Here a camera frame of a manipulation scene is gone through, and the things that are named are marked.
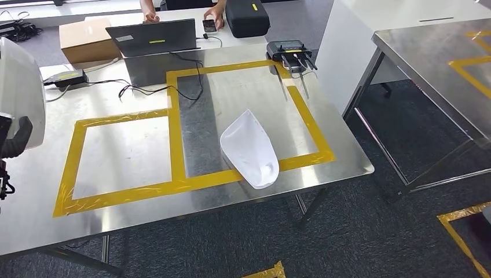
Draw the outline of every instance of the person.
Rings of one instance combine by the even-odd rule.
[[[215,20],[215,25],[217,29],[223,27],[223,11],[225,10],[226,0],[218,0],[218,3],[213,6],[211,0],[165,0],[160,4],[164,10],[172,9],[195,9],[195,8],[205,8],[211,7],[204,13],[204,19],[207,16],[213,16]],[[152,0],[140,0],[141,10],[143,12],[143,17],[145,22],[159,22],[160,18],[155,13],[155,7],[153,6]]]

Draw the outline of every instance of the person's hand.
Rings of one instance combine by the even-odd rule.
[[[223,25],[223,11],[225,10],[225,7],[220,4],[216,4],[213,8],[207,10],[204,13],[204,19],[206,19],[207,16],[213,16],[215,19],[215,26],[217,27],[217,30],[220,30]]]
[[[159,16],[155,13],[155,11],[150,11],[144,14],[144,21],[147,23],[150,22],[159,22],[160,18]]]

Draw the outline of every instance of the black carrying case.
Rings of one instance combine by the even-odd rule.
[[[269,16],[261,0],[227,0],[225,14],[236,38],[264,36],[269,29]]]

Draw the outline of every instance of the power adapter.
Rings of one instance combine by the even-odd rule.
[[[83,69],[77,69],[75,71],[65,71],[59,74],[55,74],[44,81],[44,85],[54,84],[58,88],[63,88],[67,86],[73,86],[81,83],[87,82],[87,75]]]

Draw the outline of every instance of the power cord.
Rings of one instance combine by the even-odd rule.
[[[196,98],[186,96],[185,94],[181,93],[181,91],[179,91],[173,85],[168,85],[168,86],[162,87],[160,89],[156,89],[156,90],[147,90],[147,89],[143,89],[143,88],[138,87],[138,86],[134,86],[130,82],[128,82],[128,81],[126,81],[124,79],[110,79],[110,80],[95,81],[95,82],[85,82],[85,83],[86,84],[89,84],[89,86],[96,85],[96,84],[104,84],[104,83],[109,83],[109,82],[117,82],[117,83],[125,84],[125,86],[121,90],[119,90],[118,97],[120,99],[121,99],[121,97],[123,97],[124,93],[127,90],[129,90],[129,89],[135,90],[137,92],[140,92],[140,93],[142,93],[142,94],[144,94],[146,96],[150,96],[150,95],[155,94],[157,92],[160,92],[160,91],[163,91],[163,90],[167,90],[168,88],[174,88],[182,97],[184,97],[184,98],[186,98],[188,100],[191,100],[191,101],[197,101],[197,100],[199,100],[200,97],[201,97],[201,95],[203,94],[203,81],[202,81],[201,73],[199,71],[199,66],[204,67],[203,62],[200,61],[200,60],[194,60],[194,59],[184,58],[181,55],[179,55],[177,53],[174,53],[174,52],[169,52],[169,53],[172,54],[172,55],[174,55],[175,57],[177,57],[178,59],[180,59],[182,61],[195,62],[195,64],[196,64],[196,71],[198,72],[198,82],[199,82],[199,85],[200,85],[200,90],[199,90],[199,93],[198,93],[198,95],[197,95]],[[112,65],[112,64],[114,64],[117,61],[118,61],[118,59],[114,59],[114,60],[112,60],[110,63],[108,63],[106,65],[103,65],[103,66],[98,67],[98,68],[90,69],[87,72],[93,72],[93,71],[96,71],[96,70],[100,70],[101,68],[104,68],[104,67],[107,67],[109,65]],[[52,100],[46,100],[46,102],[49,103],[49,102],[52,102],[52,101],[59,100],[60,98],[62,98],[65,95],[65,93],[68,91],[68,89],[69,89],[69,85],[65,88],[65,90],[63,91],[63,93],[61,93],[59,96],[57,96],[56,98],[54,98]]]
[[[63,93],[61,93],[61,95],[59,95],[59,96],[57,96],[57,97],[53,98],[52,100],[46,100],[46,102],[47,102],[47,103],[50,103],[50,102],[52,102],[52,101],[59,100],[60,98],[62,98],[62,97],[63,97],[63,96],[64,96],[64,95],[67,93],[68,88],[70,88],[70,85],[68,85],[68,86],[65,88],[65,90],[63,91]]]
[[[28,12],[20,12],[17,15],[19,19],[14,19],[8,10],[2,11],[0,13],[0,16],[4,13],[8,14],[10,18],[14,21],[12,25],[8,27],[12,28],[12,30],[8,31],[6,36],[11,41],[24,42],[32,38],[33,36],[41,34],[41,32],[43,31],[43,29],[37,28],[36,25],[34,25],[33,23],[23,22],[23,19],[29,16]]]
[[[208,36],[208,34],[204,33],[202,38],[196,38],[196,39],[208,39],[208,38],[214,38],[220,41],[220,48],[223,46],[223,42],[220,38],[217,38],[215,36]]]
[[[85,242],[83,242],[83,243],[81,243],[81,244],[79,244],[79,245],[75,245],[75,246],[73,246],[73,245],[68,245],[68,244],[67,244],[67,245],[65,245],[65,246],[66,246],[66,247],[68,247],[68,248],[71,248],[71,249],[77,249],[77,248],[80,248],[80,247],[82,247],[82,246],[87,245],[89,242],[90,242],[89,240],[86,240]]]

